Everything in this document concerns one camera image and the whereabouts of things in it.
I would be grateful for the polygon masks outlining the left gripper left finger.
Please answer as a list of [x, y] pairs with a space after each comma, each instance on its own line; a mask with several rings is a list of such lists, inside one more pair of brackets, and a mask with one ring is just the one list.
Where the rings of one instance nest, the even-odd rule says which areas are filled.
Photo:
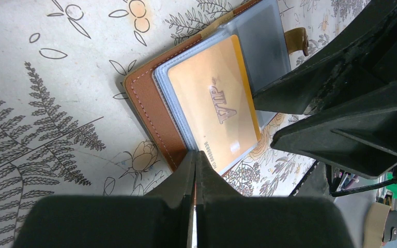
[[48, 196], [14, 247], [191, 247], [196, 152], [144, 196]]

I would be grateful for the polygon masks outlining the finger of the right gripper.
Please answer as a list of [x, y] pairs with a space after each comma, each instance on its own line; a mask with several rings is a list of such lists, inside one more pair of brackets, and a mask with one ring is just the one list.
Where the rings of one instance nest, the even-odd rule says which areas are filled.
[[271, 148], [368, 179], [397, 170], [397, 81], [279, 130]]
[[333, 40], [253, 95], [260, 111], [316, 114], [397, 81], [397, 1], [370, 1]]

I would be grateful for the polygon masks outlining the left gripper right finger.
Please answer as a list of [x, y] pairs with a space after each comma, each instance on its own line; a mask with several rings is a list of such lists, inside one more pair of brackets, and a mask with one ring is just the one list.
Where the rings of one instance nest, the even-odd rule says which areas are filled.
[[198, 247], [353, 247], [340, 210], [321, 197], [245, 197], [196, 154]]

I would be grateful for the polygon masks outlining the brown leather card holder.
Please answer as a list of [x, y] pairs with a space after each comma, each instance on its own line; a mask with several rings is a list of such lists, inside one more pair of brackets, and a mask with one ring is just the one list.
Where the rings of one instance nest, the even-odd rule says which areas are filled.
[[308, 51], [307, 32], [284, 31], [276, 1], [198, 1], [167, 24], [176, 46], [129, 74], [125, 90], [172, 170], [195, 150], [224, 174], [276, 117], [253, 95], [290, 71], [291, 53]]

